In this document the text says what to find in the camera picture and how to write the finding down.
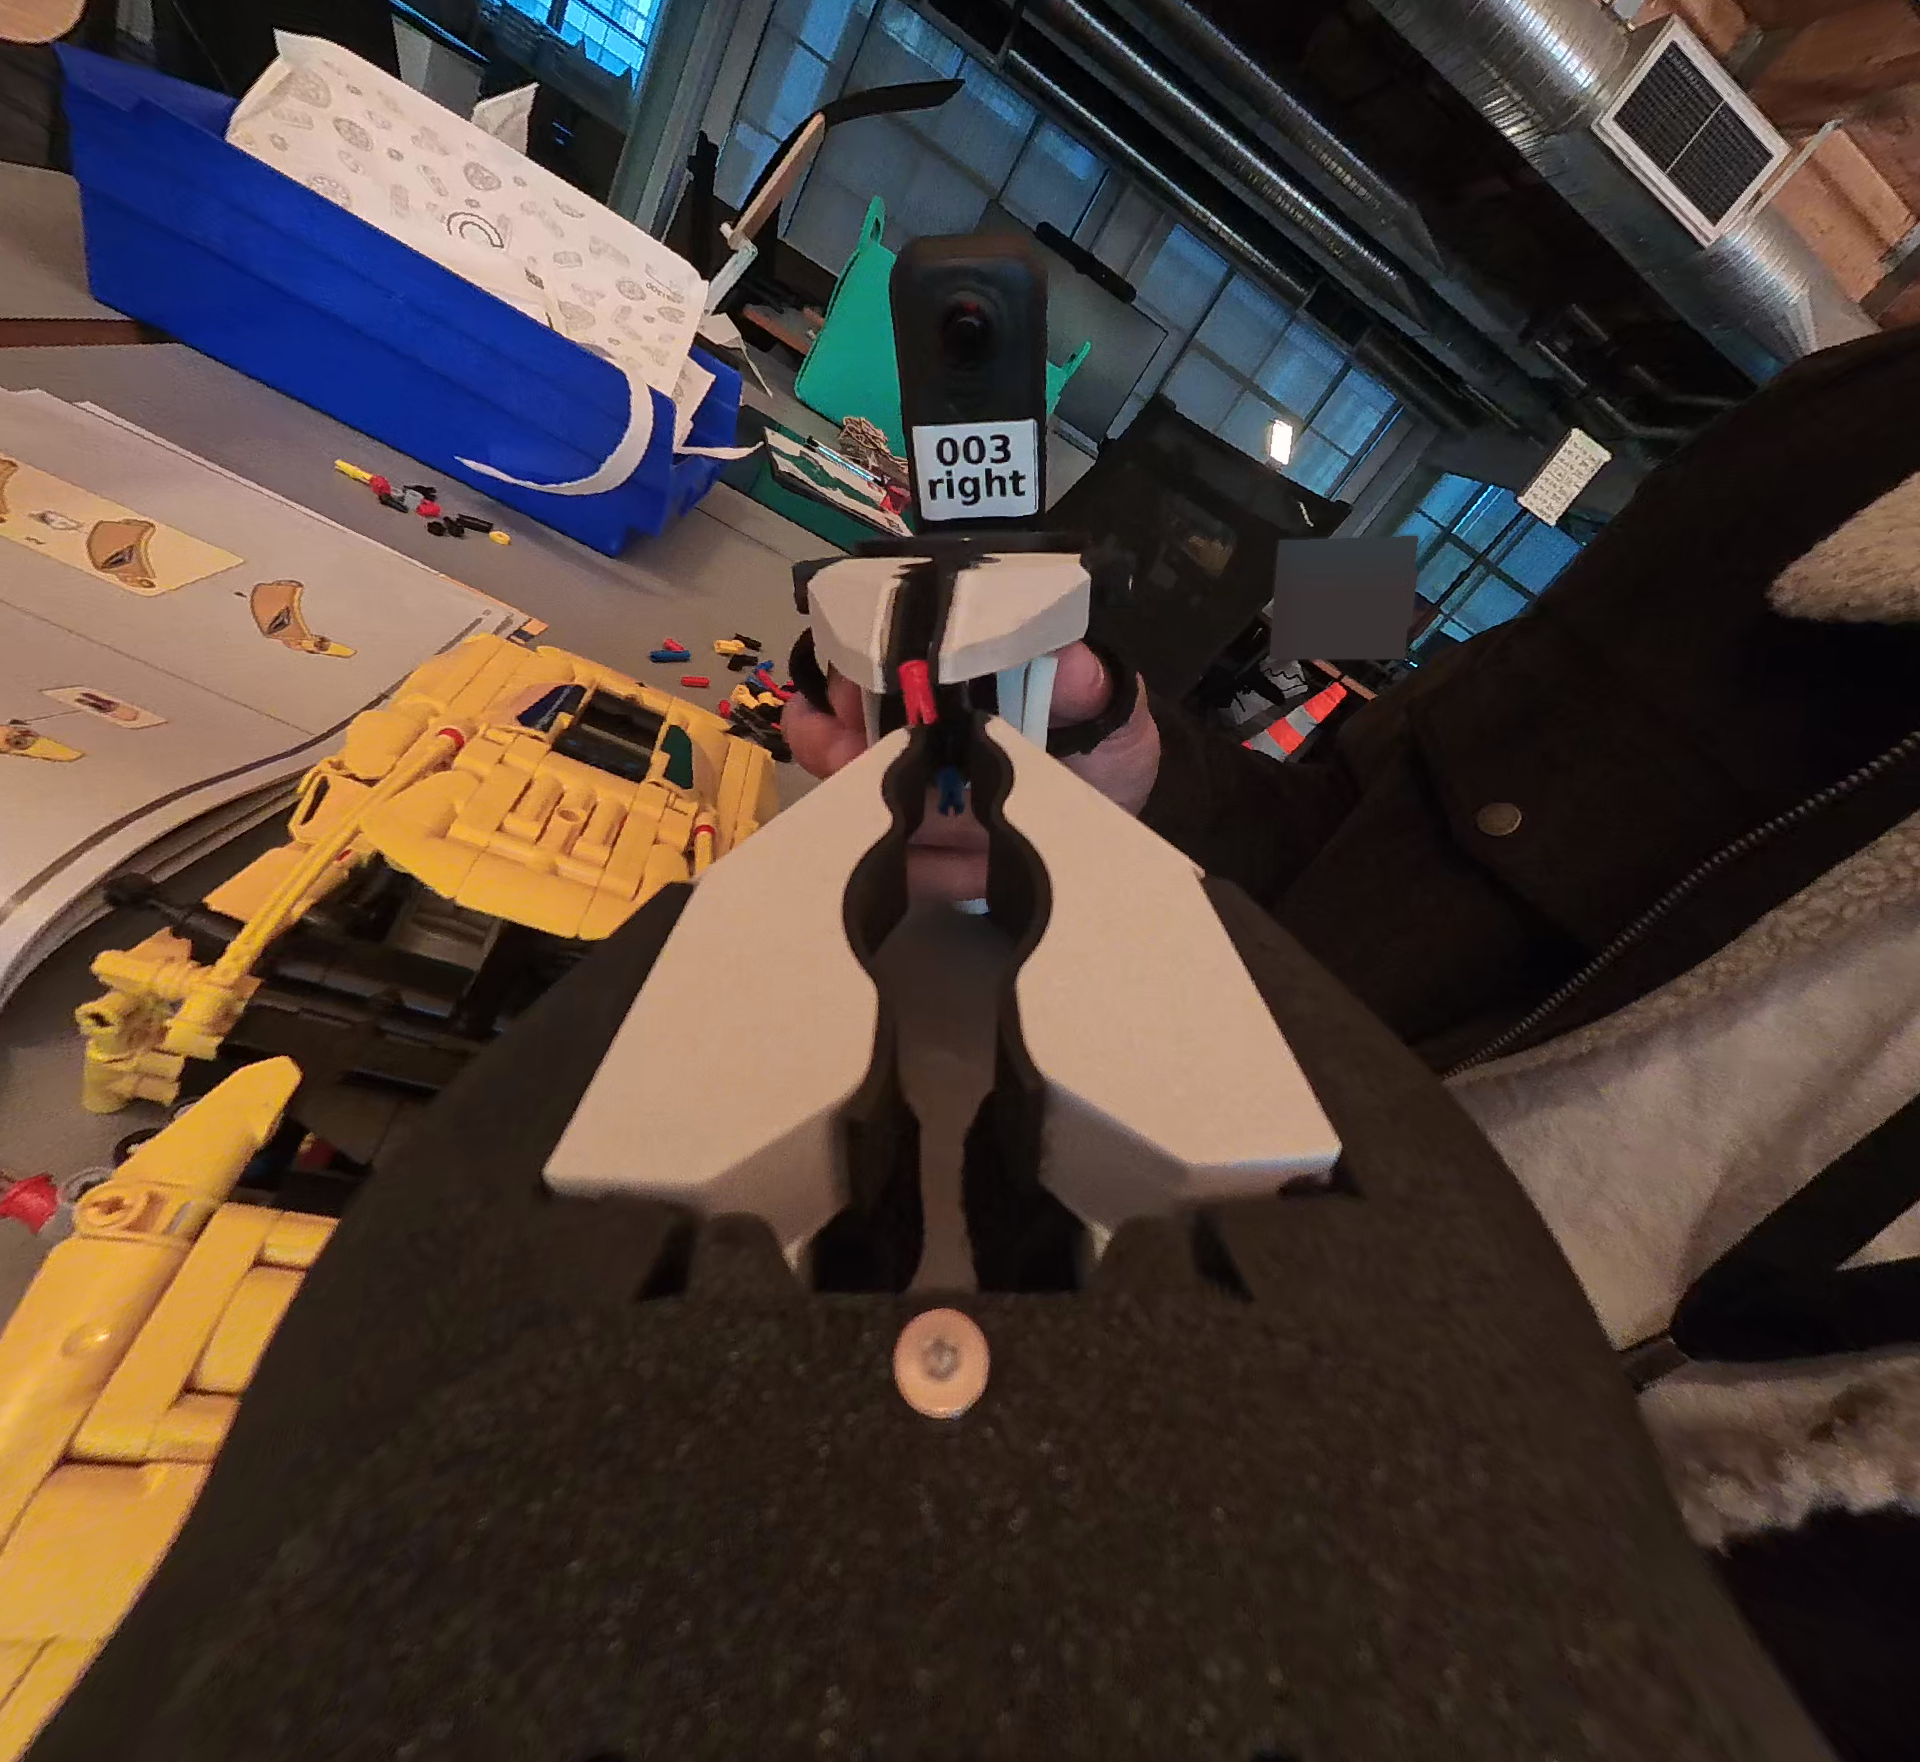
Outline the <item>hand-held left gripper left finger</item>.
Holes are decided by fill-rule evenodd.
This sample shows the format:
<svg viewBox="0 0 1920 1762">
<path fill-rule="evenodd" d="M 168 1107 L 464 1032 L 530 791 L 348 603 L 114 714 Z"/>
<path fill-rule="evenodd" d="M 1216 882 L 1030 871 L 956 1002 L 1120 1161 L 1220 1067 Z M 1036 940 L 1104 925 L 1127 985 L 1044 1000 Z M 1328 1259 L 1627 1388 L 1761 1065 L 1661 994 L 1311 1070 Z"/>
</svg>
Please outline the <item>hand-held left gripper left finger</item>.
<svg viewBox="0 0 1920 1762">
<path fill-rule="evenodd" d="M 827 1287 L 923 1259 L 921 1128 L 873 962 L 926 755 L 896 731 L 698 880 L 547 1158 L 547 1188 L 770 1224 Z"/>
</svg>

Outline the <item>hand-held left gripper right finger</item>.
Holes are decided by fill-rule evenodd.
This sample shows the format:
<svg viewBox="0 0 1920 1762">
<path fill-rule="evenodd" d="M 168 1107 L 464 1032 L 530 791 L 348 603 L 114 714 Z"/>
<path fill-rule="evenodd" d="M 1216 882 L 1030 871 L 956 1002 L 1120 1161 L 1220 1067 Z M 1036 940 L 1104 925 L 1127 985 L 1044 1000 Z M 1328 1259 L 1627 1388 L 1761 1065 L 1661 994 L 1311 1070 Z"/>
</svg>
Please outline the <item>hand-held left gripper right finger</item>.
<svg viewBox="0 0 1920 1762">
<path fill-rule="evenodd" d="M 1197 864 L 1010 721 L 976 743 L 1010 941 L 963 1145 L 977 1285 L 1070 1289 L 1130 1222 L 1328 1185 L 1337 1129 Z"/>
</svg>

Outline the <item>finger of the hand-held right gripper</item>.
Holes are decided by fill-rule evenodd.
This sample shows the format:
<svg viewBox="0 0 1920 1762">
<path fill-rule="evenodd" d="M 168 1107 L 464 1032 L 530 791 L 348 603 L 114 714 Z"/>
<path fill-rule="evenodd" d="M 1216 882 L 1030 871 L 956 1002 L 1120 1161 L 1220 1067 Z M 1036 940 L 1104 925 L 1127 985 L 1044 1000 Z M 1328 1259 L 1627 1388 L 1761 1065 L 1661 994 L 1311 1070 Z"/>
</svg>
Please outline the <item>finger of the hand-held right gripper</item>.
<svg viewBox="0 0 1920 1762">
<path fill-rule="evenodd" d="M 923 655 L 940 695 L 940 564 L 933 557 L 844 557 L 808 578 L 821 707 L 877 744 L 903 720 L 898 664 Z"/>
<path fill-rule="evenodd" d="M 1018 670 L 1083 638 L 1091 574 L 1078 557 L 981 557 L 953 578 L 940 685 Z"/>
</svg>

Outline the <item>large printed paper bag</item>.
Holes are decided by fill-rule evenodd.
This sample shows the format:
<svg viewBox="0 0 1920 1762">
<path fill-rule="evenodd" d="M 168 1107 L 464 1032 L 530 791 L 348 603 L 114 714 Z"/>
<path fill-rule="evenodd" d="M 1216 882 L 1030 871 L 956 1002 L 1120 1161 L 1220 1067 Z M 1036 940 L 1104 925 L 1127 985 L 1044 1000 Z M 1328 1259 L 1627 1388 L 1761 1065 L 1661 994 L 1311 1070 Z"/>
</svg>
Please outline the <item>large printed paper bag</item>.
<svg viewBox="0 0 1920 1762">
<path fill-rule="evenodd" d="M 277 31 L 227 140 L 641 381 L 680 381 L 694 264 L 348 49 Z"/>
</svg>

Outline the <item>blue plastic bin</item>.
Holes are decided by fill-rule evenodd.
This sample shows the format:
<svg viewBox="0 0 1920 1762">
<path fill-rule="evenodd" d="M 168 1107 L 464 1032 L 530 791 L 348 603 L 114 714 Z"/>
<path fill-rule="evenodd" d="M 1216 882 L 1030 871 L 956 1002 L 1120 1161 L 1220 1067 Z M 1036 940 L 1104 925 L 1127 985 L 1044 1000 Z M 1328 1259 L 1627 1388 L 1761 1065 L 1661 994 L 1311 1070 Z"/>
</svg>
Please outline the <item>blue plastic bin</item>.
<svg viewBox="0 0 1920 1762">
<path fill-rule="evenodd" d="M 654 443 L 611 493 L 473 476 L 457 457 L 540 483 L 594 470 L 633 408 L 616 363 L 234 149 L 227 94 L 73 43 L 57 61 L 101 301 L 608 557 L 747 453 L 671 453 L 654 387 Z"/>
</svg>

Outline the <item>person's right hand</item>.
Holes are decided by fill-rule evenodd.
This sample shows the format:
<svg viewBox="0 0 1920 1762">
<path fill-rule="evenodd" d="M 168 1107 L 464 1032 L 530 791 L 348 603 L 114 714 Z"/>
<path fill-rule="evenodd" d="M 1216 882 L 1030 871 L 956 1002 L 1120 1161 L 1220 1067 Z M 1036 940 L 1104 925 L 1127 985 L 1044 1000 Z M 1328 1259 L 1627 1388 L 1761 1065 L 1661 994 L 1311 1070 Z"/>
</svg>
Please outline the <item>person's right hand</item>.
<svg viewBox="0 0 1920 1762">
<path fill-rule="evenodd" d="M 1130 812 L 1140 812 L 1160 764 L 1160 734 L 1134 670 L 1118 673 L 1114 658 L 1078 638 L 1054 654 L 1048 728 L 1063 734 L 1096 720 L 1111 720 L 1120 688 L 1134 694 L 1133 710 L 1088 750 L 1063 755 L 1086 784 Z M 794 694 L 784 707 L 784 740 L 798 768 L 828 780 L 870 747 L 864 688 L 838 670 L 821 670 L 813 630 L 793 648 L 787 675 Z M 970 905 L 986 895 L 990 838 L 971 812 L 943 817 L 926 804 L 908 844 L 908 895 L 916 902 Z"/>
</svg>

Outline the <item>dark green mat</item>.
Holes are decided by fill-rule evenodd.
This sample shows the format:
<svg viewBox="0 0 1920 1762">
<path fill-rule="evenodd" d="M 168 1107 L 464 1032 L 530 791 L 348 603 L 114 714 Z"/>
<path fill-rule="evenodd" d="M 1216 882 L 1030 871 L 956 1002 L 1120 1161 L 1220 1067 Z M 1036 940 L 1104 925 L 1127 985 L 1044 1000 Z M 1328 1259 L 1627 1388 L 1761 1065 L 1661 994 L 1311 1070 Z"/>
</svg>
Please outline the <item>dark green mat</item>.
<svg viewBox="0 0 1920 1762">
<path fill-rule="evenodd" d="M 757 460 L 756 476 L 747 483 L 747 490 L 784 518 L 801 524 L 807 533 L 827 538 L 838 550 L 853 550 L 877 538 L 908 538 L 916 533 L 908 517 L 870 518 L 854 513 L 853 511 L 854 504 L 823 498 L 798 478 L 787 478 L 771 466 L 766 444 Z"/>
</svg>

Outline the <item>small wooden model kit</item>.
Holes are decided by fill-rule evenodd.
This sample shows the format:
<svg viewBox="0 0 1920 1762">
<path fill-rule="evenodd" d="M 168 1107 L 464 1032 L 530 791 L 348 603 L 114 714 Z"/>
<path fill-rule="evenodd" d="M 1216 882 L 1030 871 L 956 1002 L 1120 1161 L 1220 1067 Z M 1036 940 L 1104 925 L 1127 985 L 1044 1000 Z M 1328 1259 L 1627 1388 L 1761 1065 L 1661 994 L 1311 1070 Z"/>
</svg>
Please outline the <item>small wooden model kit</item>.
<svg viewBox="0 0 1920 1762">
<path fill-rule="evenodd" d="M 777 473 L 798 478 L 813 493 L 854 504 L 853 511 L 870 518 L 903 518 L 911 487 L 900 461 L 873 461 L 828 448 L 818 437 L 798 433 L 774 420 L 764 426 L 764 444 Z"/>
</svg>

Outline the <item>red reflective cloth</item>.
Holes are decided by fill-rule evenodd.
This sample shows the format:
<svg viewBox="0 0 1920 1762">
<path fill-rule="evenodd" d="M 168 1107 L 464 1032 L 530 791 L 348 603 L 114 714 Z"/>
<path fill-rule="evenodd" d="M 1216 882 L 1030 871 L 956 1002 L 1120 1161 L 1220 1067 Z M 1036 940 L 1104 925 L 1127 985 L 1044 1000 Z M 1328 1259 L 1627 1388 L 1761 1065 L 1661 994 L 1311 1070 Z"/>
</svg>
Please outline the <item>red reflective cloth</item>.
<svg viewBox="0 0 1920 1762">
<path fill-rule="evenodd" d="M 1308 694 L 1284 715 L 1257 728 L 1244 744 L 1277 761 L 1294 758 L 1316 731 L 1351 700 L 1351 694 L 1356 690 L 1350 685 L 1334 680 L 1331 685 Z"/>
</svg>

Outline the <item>yellow toy car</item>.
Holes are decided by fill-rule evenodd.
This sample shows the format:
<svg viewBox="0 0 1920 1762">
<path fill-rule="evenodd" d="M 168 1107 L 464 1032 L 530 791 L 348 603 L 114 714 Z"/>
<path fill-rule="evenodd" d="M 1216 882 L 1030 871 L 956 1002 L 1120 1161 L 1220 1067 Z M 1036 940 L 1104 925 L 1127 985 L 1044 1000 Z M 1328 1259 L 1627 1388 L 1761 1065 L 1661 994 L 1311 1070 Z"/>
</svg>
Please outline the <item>yellow toy car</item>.
<svg viewBox="0 0 1920 1762">
<path fill-rule="evenodd" d="M 4 1756 L 177 1541 L 334 1218 L 590 944 L 777 811 L 771 750 L 683 694 L 473 637 L 348 720 L 284 835 L 91 962 L 83 1104 L 151 1104 L 64 1191 L 4 1328 Z"/>
</svg>

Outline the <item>cluster of small mixed pins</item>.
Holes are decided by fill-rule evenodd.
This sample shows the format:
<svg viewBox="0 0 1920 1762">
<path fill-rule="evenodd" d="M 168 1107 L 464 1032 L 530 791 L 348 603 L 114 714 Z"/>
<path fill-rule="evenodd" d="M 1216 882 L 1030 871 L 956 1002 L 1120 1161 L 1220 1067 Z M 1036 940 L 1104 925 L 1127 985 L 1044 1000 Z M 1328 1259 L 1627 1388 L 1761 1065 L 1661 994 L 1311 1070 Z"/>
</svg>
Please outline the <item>cluster of small mixed pins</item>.
<svg viewBox="0 0 1920 1762">
<path fill-rule="evenodd" d="M 414 483 L 396 483 L 387 473 L 366 470 L 353 460 L 338 457 L 333 466 L 340 476 L 348 476 L 360 487 L 366 487 L 377 503 L 384 503 L 388 511 L 398 511 L 404 517 L 411 517 L 428 528 L 428 533 L 440 538 L 467 538 L 478 537 L 487 538 L 498 548 L 513 545 L 513 533 L 500 524 L 496 524 L 487 517 L 474 517 L 470 511 L 448 508 L 440 503 L 437 490 L 428 486 L 414 486 Z"/>
</svg>

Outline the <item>person's fleece-lined jacket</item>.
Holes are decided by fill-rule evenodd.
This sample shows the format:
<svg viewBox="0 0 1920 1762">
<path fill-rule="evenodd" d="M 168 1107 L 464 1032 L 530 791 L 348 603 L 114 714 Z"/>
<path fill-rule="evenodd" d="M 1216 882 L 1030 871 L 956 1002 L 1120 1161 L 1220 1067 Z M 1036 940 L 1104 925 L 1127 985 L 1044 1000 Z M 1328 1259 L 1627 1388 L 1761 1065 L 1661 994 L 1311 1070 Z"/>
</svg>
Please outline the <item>person's fleece-lined jacket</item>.
<svg viewBox="0 0 1920 1762">
<path fill-rule="evenodd" d="M 1800 358 L 1396 707 L 1474 885 L 1437 1058 L 1841 1758 L 1917 1756 L 1917 324 Z"/>
</svg>

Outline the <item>white paper sign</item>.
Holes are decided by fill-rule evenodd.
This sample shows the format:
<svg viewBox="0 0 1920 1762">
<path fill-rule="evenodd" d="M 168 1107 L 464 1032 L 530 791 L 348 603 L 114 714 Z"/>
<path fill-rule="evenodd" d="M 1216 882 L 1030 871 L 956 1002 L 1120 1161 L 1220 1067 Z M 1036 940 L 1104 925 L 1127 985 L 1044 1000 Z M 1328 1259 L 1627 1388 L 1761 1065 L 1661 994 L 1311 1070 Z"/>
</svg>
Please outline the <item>white paper sign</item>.
<svg viewBox="0 0 1920 1762">
<path fill-rule="evenodd" d="M 1547 524 L 1560 523 L 1611 457 L 1614 453 L 1593 433 L 1570 428 L 1547 457 L 1543 467 L 1521 490 L 1521 511 Z"/>
</svg>

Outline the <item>white vent grille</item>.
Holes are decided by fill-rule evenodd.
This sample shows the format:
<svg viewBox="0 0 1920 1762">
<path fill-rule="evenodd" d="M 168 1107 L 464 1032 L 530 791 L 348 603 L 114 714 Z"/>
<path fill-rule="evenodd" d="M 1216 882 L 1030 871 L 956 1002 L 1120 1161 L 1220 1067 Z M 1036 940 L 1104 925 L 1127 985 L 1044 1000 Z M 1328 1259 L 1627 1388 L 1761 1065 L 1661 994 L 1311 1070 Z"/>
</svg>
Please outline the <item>white vent grille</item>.
<svg viewBox="0 0 1920 1762">
<path fill-rule="evenodd" d="M 1776 123 L 1676 17 L 1627 34 L 1596 133 L 1700 246 L 1757 214 L 1791 157 Z"/>
</svg>

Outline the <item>paned glass wall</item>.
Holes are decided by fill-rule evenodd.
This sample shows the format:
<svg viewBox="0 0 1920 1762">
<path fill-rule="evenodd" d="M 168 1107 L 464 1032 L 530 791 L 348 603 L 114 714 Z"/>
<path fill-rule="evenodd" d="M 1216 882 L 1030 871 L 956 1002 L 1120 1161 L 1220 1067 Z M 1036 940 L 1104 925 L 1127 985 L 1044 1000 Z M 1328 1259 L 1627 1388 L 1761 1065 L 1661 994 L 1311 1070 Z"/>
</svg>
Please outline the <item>paned glass wall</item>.
<svg viewBox="0 0 1920 1762">
<path fill-rule="evenodd" d="M 866 237 L 898 251 L 921 233 L 1021 221 L 1058 230 L 1091 268 L 1088 317 L 1063 324 L 1074 277 L 1048 268 L 1066 363 L 1063 426 L 1091 444 L 1150 400 L 1251 457 L 1291 421 L 1284 473 L 1347 503 L 1367 533 L 1420 541 L 1420 630 L 1470 638 L 1540 593 L 1578 541 L 1516 504 L 1494 444 L 1447 433 L 1401 341 L 1308 257 L 1247 248 L 1186 184 L 1160 184 L 1143 137 L 1110 109 L 990 60 L 908 0 L 771 0 L 723 141 L 718 194 L 747 200 L 808 113 L 857 90 L 956 83 L 934 109 L 853 119 L 823 140 L 781 203 L 771 277 L 827 307 Z"/>
</svg>

